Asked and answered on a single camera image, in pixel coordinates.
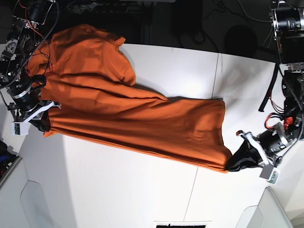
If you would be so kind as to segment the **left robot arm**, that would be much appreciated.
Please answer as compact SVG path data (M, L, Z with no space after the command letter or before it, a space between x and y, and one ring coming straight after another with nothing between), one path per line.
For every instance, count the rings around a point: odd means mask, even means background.
M257 167L277 168L283 159L278 153L288 152L304 138L304 2L274 0L270 9L278 62L259 112L263 112L271 100L278 74L282 76L284 107L280 109L275 103L271 104L274 112L267 119L278 118L280 121L273 126L265 122L266 131L258 136L237 132L244 141L225 165L230 172Z

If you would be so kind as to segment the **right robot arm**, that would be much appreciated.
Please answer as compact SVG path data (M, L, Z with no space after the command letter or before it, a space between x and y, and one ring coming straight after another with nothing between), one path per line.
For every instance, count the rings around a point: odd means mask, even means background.
M13 116L12 135L27 135L28 124L41 132L48 132L48 110L60 107L59 102L41 99L41 90L47 84L45 74L30 76L26 70L31 58L37 55L46 57L46 66L50 67L50 54L43 54L40 48L48 44L47 38L52 30L42 35L37 26L45 24L52 7L59 9L56 0L19 0L13 10L13 17L23 24L21 28L12 26L0 52L0 87L6 89L13 100L5 104Z

